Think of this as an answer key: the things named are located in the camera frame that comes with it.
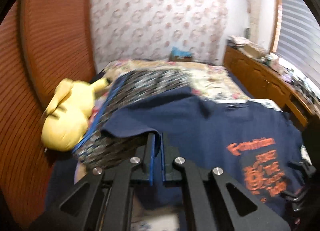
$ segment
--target black metal frame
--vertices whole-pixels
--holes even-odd
[[[130,230],[133,187],[150,184],[154,139],[154,134],[150,133],[147,144],[137,149],[135,157],[117,167],[95,168],[88,173],[32,223],[29,230]],[[291,230],[286,221],[221,168],[202,169],[180,157],[178,149],[169,145],[165,135],[161,143],[163,183],[166,187],[182,188],[189,230],[245,231],[257,227],[265,231]],[[314,169],[304,163],[302,168],[307,169],[305,172],[311,177]],[[302,193],[297,196],[299,201],[291,201],[304,201],[306,196]]]
[[[319,223],[317,225],[312,224],[320,209],[320,185],[317,180],[316,168],[305,159],[289,164],[301,171],[304,178],[304,186],[298,194],[288,191],[281,194],[291,204],[291,213],[296,219],[292,229],[295,231],[311,230],[311,228],[312,230],[318,230]]]

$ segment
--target navy blue t-shirt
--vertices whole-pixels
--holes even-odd
[[[221,167],[283,216],[280,192],[301,188],[300,172],[288,162],[301,160],[300,132],[285,113],[255,102],[236,106],[204,101],[189,87],[169,90],[116,111],[104,129],[116,137],[166,132],[180,155],[202,168]],[[160,155],[154,186],[136,190],[146,208],[182,203],[180,188],[164,188]]]

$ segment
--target yellow plush toy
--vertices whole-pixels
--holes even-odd
[[[61,152],[71,150],[88,129],[95,93],[107,86],[105,78],[93,84],[63,79],[45,110],[41,135],[44,146]]]

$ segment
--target wallpaper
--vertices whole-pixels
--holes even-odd
[[[227,15],[226,0],[92,0],[95,62],[161,60],[175,46],[215,63]]]

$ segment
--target wooden dresser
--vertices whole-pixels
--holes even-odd
[[[303,130],[316,111],[312,104],[278,73],[242,52],[227,46],[223,65],[230,70],[256,99],[270,99],[290,113],[293,124]]]

